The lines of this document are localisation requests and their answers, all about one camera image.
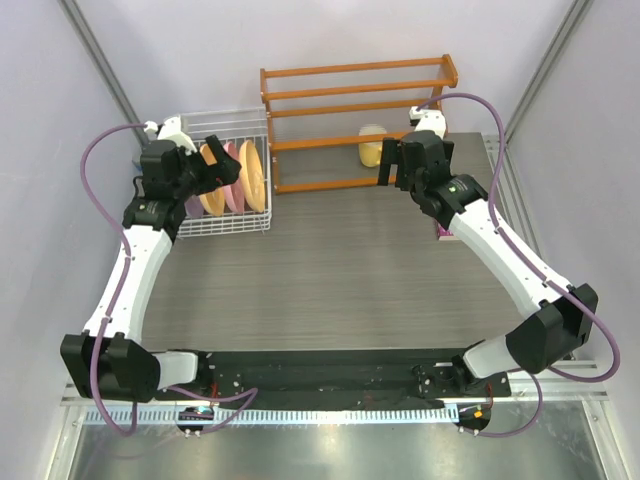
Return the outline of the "orange wooden shelf rack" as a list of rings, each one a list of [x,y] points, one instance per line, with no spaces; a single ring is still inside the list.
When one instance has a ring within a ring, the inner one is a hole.
[[[273,187],[278,194],[368,187],[358,145],[399,139],[414,128],[409,111],[442,111],[440,95],[456,88],[452,57],[260,71]],[[386,135],[360,136],[376,124]]]

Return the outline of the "pink plate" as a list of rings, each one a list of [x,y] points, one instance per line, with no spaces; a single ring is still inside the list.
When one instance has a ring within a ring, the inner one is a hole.
[[[226,142],[224,150],[234,160],[238,160],[238,150],[233,142]],[[223,193],[226,205],[232,213],[243,214],[245,212],[245,197],[240,180],[237,180],[231,185],[224,186]]]

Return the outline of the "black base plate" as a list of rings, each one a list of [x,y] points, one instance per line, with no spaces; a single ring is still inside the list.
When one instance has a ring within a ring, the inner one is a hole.
[[[462,374],[462,349],[236,351],[204,353],[198,395],[226,398],[256,388],[254,410],[394,411],[438,408],[453,398],[507,398],[505,371]]]

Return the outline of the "yellow plate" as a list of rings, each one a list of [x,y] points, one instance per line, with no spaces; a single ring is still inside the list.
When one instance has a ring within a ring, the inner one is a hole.
[[[202,145],[200,147],[200,154],[209,166],[217,163],[216,158],[208,145]],[[204,210],[208,214],[214,217],[220,217],[224,214],[226,202],[224,192],[221,189],[199,195],[198,198]]]

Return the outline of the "yellow mug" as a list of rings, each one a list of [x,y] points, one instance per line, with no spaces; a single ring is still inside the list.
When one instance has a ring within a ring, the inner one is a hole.
[[[386,135],[387,130],[376,124],[365,125],[360,128],[360,136]],[[358,145],[360,162],[368,168],[378,167],[381,161],[383,144],[381,141],[364,142]]]

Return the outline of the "orange plate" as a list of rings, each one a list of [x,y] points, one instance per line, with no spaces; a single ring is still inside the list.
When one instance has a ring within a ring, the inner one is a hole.
[[[246,140],[241,145],[239,162],[240,181],[246,203],[253,211],[262,213],[266,204],[265,177],[261,158],[252,140]]]

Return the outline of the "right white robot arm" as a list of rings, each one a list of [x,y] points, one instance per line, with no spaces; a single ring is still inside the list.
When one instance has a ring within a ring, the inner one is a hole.
[[[414,131],[386,138],[378,182],[396,176],[397,188],[410,194],[420,210],[464,242],[503,285],[523,318],[509,333],[465,351],[451,371],[457,391],[472,395],[488,377],[520,368],[537,374],[587,342],[598,296],[588,284],[573,286],[524,243],[515,254],[489,213],[488,194],[470,175],[450,169],[454,145],[434,132]]]

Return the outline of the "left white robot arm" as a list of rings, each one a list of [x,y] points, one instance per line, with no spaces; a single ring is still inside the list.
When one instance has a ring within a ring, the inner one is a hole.
[[[179,387],[205,397],[214,383],[203,351],[150,352],[142,324],[164,260],[186,218],[186,202],[239,178],[240,163],[217,136],[201,148],[153,140],[140,156],[136,193],[116,225],[122,246],[104,294],[79,334],[66,335],[60,353],[84,398],[147,403]]]

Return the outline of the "purple plate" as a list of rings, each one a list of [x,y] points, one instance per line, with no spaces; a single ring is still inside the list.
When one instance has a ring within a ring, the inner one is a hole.
[[[204,207],[198,196],[191,196],[185,202],[185,211],[190,219],[199,219],[204,215]]]

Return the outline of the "purple book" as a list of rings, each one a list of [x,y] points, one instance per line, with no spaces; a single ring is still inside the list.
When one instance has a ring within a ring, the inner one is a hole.
[[[456,237],[451,231],[444,228],[439,223],[436,223],[436,237],[438,241],[457,241]]]

